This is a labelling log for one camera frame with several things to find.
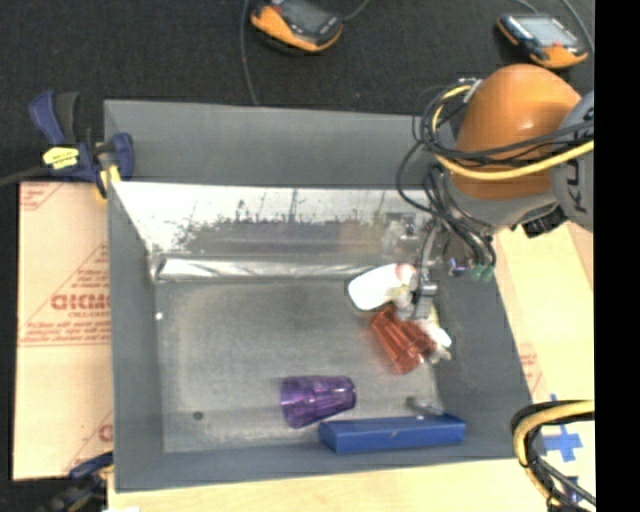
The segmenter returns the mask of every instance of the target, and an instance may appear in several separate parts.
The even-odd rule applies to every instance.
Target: red plastic object
[[[401,374],[417,368],[436,350],[436,342],[415,322],[400,320],[395,306],[387,306],[371,321],[378,341]]]

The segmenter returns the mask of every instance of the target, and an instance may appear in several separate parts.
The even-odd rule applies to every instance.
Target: black carpet
[[[349,13],[361,0],[316,0]],[[531,0],[582,37],[560,0]],[[571,0],[595,39],[595,0]],[[5,1],[0,14],[0,176],[37,165],[46,147],[28,103],[46,89],[79,91],[77,126],[102,135],[106,98],[162,98],[250,105],[241,57],[241,0]],[[258,103],[373,113],[420,113],[420,93],[457,78],[526,62],[495,29],[514,0],[373,1],[325,54],[265,45],[245,25]],[[562,74],[580,94],[594,88],[595,57]],[[67,482],[10,481],[16,336],[16,187],[0,190],[0,511],[31,512]]]

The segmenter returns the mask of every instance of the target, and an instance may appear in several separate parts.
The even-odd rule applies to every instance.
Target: cable
[[[427,94],[428,92],[431,91],[435,91],[435,90],[444,90],[446,89],[446,85],[432,85],[429,87],[425,87],[422,91],[420,91],[420,93],[418,94],[418,96],[416,97],[416,103],[419,104],[419,102],[421,101],[422,97]],[[416,142],[420,142],[421,138],[418,136],[418,132],[416,131],[416,120],[417,119],[421,119],[419,116],[413,114],[411,116],[411,132],[413,134],[413,140],[415,140]]]
[[[514,415],[511,421],[513,448],[520,465],[534,486],[547,500],[549,510],[584,511],[560,492],[553,479],[571,488],[576,495],[595,506],[595,496],[568,480],[562,473],[544,461],[533,448],[533,440],[545,425],[559,425],[595,419],[593,400],[546,402],[529,406]]]
[[[504,181],[511,180],[514,178],[520,178],[522,176],[527,176],[529,174],[534,174],[536,172],[541,172],[555,165],[567,162],[573,158],[584,155],[593,151],[594,143],[593,141],[587,142],[586,144],[582,144],[581,146],[565,151],[560,155],[556,155],[553,157],[546,158],[542,162],[537,162],[534,164],[525,165],[523,167],[519,167],[517,169],[511,169],[508,171],[494,171],[494,172],[481,172],[481,171],[472,171],[470,169],[466,169],[461,165],[452,162],[451,160],[447,160],[446,158],[441,157],[440,155],[434,155],[436,160],[440,162],[444,167],[449,169],[451,172],[456,174],[460,174],[461,176],[465,176],[467,178],[473,178],[477,180],[483,181]]]
[[[596,54],[596,46],[593,43],[593,39],[591,38],[591,34],[589,34],[589,31],[587,30],[587,27],[585,26],[584,22],[582,21],[582,19],[580,18],[580,16],[576,12],[576,10],[573,8],[573,6],[569,3],[569,0],[561,0],[561,1],[564,4],[564,6],[567,8],[567,10],[571,13],[571,16],[573,16],[573,19],[576,21],[578,26],[580,27],[580,30],[582,31],[582,34],[584,35],[585,39],[587,40],[587,44],[589,45],[589,49],[591,50],[591,53],[593,55],[595,55]]]
[[[362,11],[364,11],[364,8],[369,5],[369,3],[371,2],[371,0],[364,0],[364,2],[362,2],[360,4],[360,6],[353,11],[351,14],[348,14],[346,16],[342,17],[342,22],[343,23],[349,23],[353,18],[355,18],[356,16],[358,16],[358,14],[360,14]]]
[[[476,229],[461,222],[459,219],[456,219],[453,215],[444,211],[445,210],[444,208],[442,208],[442,211],[441,211],[438,208],[433,209],[433,208],[427,207],[411,199],[404,191],[402,186],[402,176],[406,171],[407,164],[411,160],[411,157],[420,148],[421,145],[422,144],[420,142],[416,142],[412,146],[412,148],[407,152],[407,154],[404,156],[404,158],[400,162],[400,165],[398,166],[398,170],[396,171],[395,185],[396,185],[396,190],[400,194],[400,197],[402,197],[402,199],[404,199],[411,206],[425,213],[428,213],[434,217],[447,221],[451,225],[452,229],[459,236],[461,236],[461,238],[473,250],[478,264],[494,266],[496,264],[497,256],[491,244],[491,240],[488,237],[482,235]]]
[[[251,101],[255,106],[259,106],[258,98],[253,89],[253,82],[251,81],[251,73],[249,72],[249,61],[247,59],[247,50],[245,48],[245,24],[247,23],[247,14],[249,13],[249,0],[244,0],[242,6],[242,17],[240,18],[240,55],[242,59],[242,67],[244,69],[245,81],[249,94],[251,95]]]
[[[529,2],[525,2],[524,0],[513,0],[515,3],[522,5],[523,7],[526,7],[527,9],[529,9],[531,12],[533,13],[537,13],[537,9],[531,5]]]
[[[420,256],[418,258],[418,264],[416,266],[418,273],[418,283],[416,285],[416,295],[415,295],[415,303],[413,305],[413,311],[411,313],[411,319],[416,320],[418,315],[418,304],[420,299],[422,298],[422,285],[425,279],[424,272],[424,261],[425,256],[430,257],[431,251],[433,249],[433,244],[435,243],[436,236],[438,231],[440,231],[441,226],[436,224],[431,231],[429,231],[422,242],[422,246],[420,247]]]
[[[529,174],[537,173],[549,169],[555,165],[566,162],[583,154],[589,153],[594,149],[593,136],[585,137],[584,142],[577,147],[573,147],[572,144],[580,143],[582,141],[573,141],[570,144],[565,144],[560,147],[549,157],[544,158],[541,161],[528,163],[527,160],[514,160],[510,158],[495,158],[492,155],[499,155],[508,151],[516,149],[527,148],[527,152],[532,150],[532,145],[541,145],[555,141],[558,137],[573,133],[578,129],[588,128],[593,126],[593,121],[586,121],[572,126],[567,126],[562,129],[555,130],[554,132],[533,137],[528,140],[520,141],[514,144],[508,144],[496,148],[491,148],[483,151],[464,152],[455,149],[444,147],[438,140],[438,129],[443,124],[443,120],[440,120],[440,115],[443,112],[445,106],[449,101],[459,97],[462,94],[472,93],[474,87],[478,84],[477,80],[466,80],[459,82],[439,94],[436,98],[431,100],[425,108],[423,117],[421,119],[421,136],[422,142],[427,149],[432,152],[437,161],[445,168],[453,173],[460,174],[462,176],[478,179],[483,181],[503,181],[510,180]],[[460,165],[456,160],[464,160],[470,162],[465,166]],[[491,171],[483,172],[473,170],[470,167],[483,167],[489,164],[493,165],[509,165],[511,169],[503,171]]]
[[[3,176],[2,178],[0,178],[0,187],[13,185],[29,178],[48,176],[48,174],[48,169],[43,169],[42,167],[31,167],[30,169],[16,172],[14,174],[10,174],[9,176]]]

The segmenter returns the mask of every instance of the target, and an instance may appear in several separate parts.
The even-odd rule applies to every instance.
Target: blue clamp
[[[113,452],[106,452],[74,467],[69,472],[69,478],[71,480],[81,480],[88,476],[93,476],[98,471],[111,465],[113,465]]]
[[[129,180],[135,165],[133,141],[129,134],[120,132],[106,144],[93,150],[90,150],[86,143],[78,143],[73,131],[77,97],[77,93],[56,95],[53,90],[45,91],[31,101],[29,114],[38,131],[53,146],[53,149],[44,155],[49,174],[65,181],[95,183],[102,196],[106,197],[103,169],[97,157],[105,153],[114,153],[114,164],[118,168],[119,179]]]

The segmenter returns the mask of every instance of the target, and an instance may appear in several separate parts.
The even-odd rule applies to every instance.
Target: orange device
[[[562,23],[546,14],[504,14],[498,28],[536,64],[564,69],[583,62],[588,53]]]
[[[343,29],[339,14],[306,0],[260,1],[250,20],[269,43],[303,53],[320,53],[333,46]]]

